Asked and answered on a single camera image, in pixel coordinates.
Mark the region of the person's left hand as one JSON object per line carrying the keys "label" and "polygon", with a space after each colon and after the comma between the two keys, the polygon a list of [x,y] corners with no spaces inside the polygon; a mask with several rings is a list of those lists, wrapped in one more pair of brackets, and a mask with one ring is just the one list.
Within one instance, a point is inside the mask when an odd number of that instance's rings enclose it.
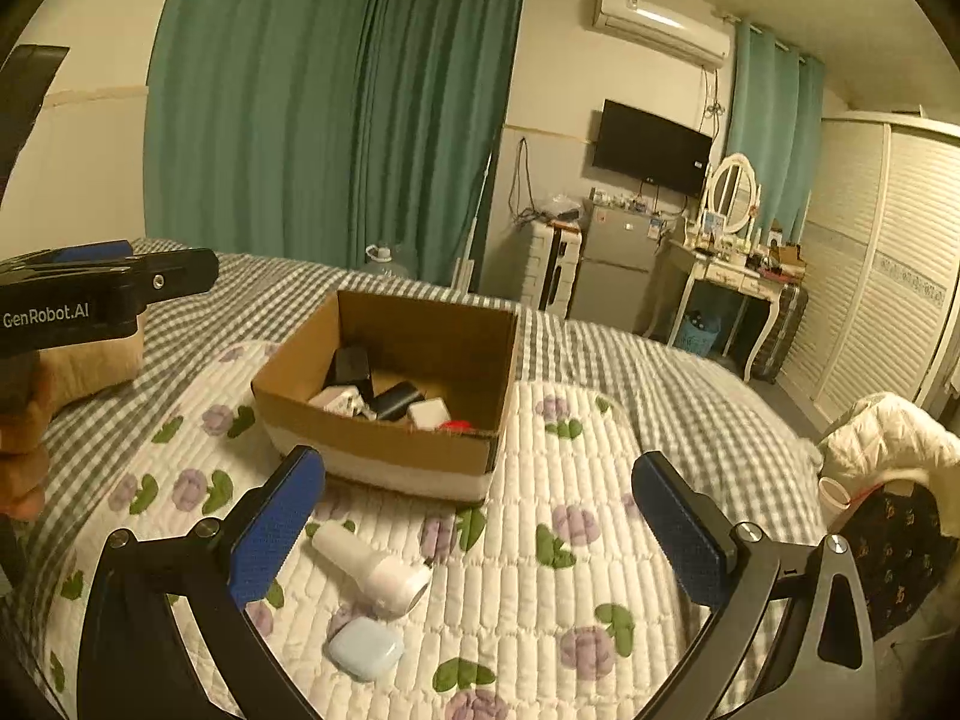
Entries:
{"label": "person's left hand", "polygon": [[44,434],[52,415],[53,371],[41,356],[28,405],[2,416],[0,505],[2,514],[11,520],[31,522],[43,510],[50,466]]}

